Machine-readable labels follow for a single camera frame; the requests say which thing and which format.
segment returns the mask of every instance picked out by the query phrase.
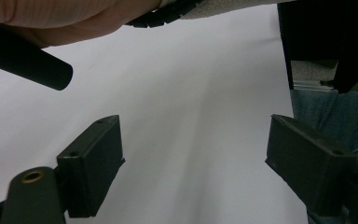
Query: black strap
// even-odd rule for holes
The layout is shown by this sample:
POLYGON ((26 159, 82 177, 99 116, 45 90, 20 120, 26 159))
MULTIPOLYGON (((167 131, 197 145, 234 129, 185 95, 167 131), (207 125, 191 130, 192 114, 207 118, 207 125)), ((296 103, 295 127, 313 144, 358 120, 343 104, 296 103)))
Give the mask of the black strap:
POLYGON ((126 23, 136 28, 147 28, 162 26, 180 19, 187 12, 195 8, 203 0, 177 0, 166 7, 159 8, 155 11, 148 12, 137 19, 126 23))

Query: gray sleeve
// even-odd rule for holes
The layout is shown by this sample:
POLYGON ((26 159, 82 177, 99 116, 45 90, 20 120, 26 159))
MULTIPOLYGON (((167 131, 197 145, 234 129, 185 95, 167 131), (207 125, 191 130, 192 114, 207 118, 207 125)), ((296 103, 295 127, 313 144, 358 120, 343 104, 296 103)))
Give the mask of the gray sleeve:
POLYGON ((225 12, 246 7, 290 2, 293 0, 204 0, 196 8, 185 14, 181 19, 191 20, 211 17, 225 12))

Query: white surface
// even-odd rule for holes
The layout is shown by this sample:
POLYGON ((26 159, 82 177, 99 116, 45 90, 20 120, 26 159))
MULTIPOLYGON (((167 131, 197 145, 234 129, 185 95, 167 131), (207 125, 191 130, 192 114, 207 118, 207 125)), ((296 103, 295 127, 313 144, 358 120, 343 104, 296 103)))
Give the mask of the white surface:
POLYGON ((271 114, 291 116, 276 6, 48 49, 64 91, 0 72, 0 201, 12 177, 55 167, 93 121, 119 114, 124 155, 95 218, 69 223, 306 223, 264 163, 271 114))

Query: blue jeans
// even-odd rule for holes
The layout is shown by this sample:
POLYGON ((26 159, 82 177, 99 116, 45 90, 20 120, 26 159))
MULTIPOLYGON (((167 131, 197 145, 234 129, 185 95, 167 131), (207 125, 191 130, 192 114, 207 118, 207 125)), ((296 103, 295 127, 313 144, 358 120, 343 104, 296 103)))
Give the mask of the blue jeans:
MULTIPOLYGON (((358 155, 358 91, 291 91, 295 119, 343 143, 358 155)), ((344 224, 348 211, 340 217, 309 215, 310 224, 344 224)))

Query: black rubber grip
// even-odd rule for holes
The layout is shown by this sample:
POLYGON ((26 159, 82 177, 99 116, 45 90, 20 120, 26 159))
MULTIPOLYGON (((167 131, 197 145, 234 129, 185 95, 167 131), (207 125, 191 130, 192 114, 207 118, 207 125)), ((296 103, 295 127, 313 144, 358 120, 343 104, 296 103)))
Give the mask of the black rubber grip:
POLYGON ((166 7, 148 12, 133 21, 126 23, 136 28, 153 28, 179 20, 193 8, 197 7, 203 0, 176 0, 166 7))
POLYGON ((68 63, 0 27, 0 69, 61 91, 71 82, 68 63))

